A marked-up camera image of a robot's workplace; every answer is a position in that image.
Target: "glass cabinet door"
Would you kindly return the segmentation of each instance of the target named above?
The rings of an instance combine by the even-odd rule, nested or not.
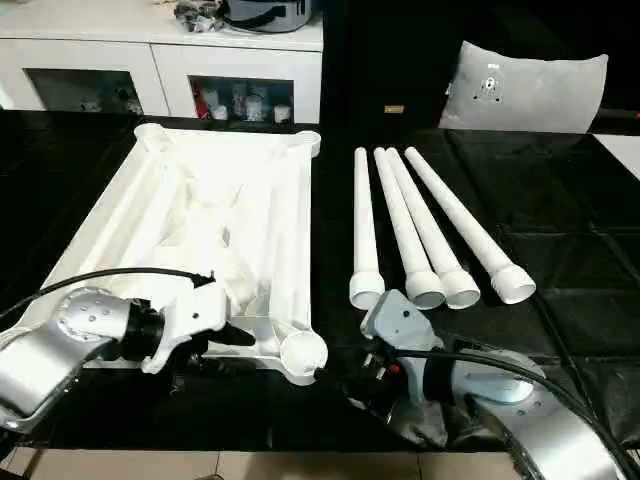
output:
[[[189,76],[198,118],[283,124],[293,120],[293,81]]]
[[[169,114],[146,44],[0,39],[0,58],[5,108]]]
[[[153,45],[171,116],[319,123],[322,52]]]
[[[46,110],[143,114],[129,72],[46,68],[24,71]]]

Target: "small sticker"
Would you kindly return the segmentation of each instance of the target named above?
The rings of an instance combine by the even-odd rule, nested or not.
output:
[[[478,72],[482,75],[478,80],[478,88],[472,92],[473,100],[479,102],[490,101],[493,104],[501,103],[504,93],[504,78],[499,70],[486,70]]]
[[[404,105],[385,105],[384,113],[404,113]]]

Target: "tile floor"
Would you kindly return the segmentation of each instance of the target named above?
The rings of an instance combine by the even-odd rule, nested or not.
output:
[[[502,453],[244,453],[16,449],[32,480],[519,480]]]

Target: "red object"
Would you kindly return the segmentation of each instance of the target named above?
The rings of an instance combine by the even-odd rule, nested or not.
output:
[[[196,115],[198,115],[198,118],[200,120],[208,120],[209,118],[211,118],[211,114],[209,113],[207,104],[204,103],[204,100],[202,98],[200,86],[197,83],[192,83],[191,91],[193,92],[193,101],[196,104]]]

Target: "black table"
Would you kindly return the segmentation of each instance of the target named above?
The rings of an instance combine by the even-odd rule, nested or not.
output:
[[[212,126],[147,120],[170,128]],[[2,305],[42,283],[134,144],[132,130],[142,121],[0,113]],[[423,189],[483,294],[468,310],[429,312],[436,328],[449,338],[529,354],[550,377],[582,395],[626,447],[640,445],[640,183],[604,147],[579,135],[329,126],[320,132],[322,151],[312,174],[312,320],[329,346],[331,372],[347,372],[363,356],[363,315],[348,300],[353,149],[362,145],[371,154],[377,145],[414,145],[538,283],[530,300],[501,304],[487,274]],[[381,272],[389,287],[402,288],[404,272],[372,160],[369,166]],[[452,449],[500,448],[448,413]],[[79,387],[23,441],[51,448],[412,448],[352,407],[333,383],[296,388],[273,372],[189,378],[175,388],[162,374],[86,371]]]

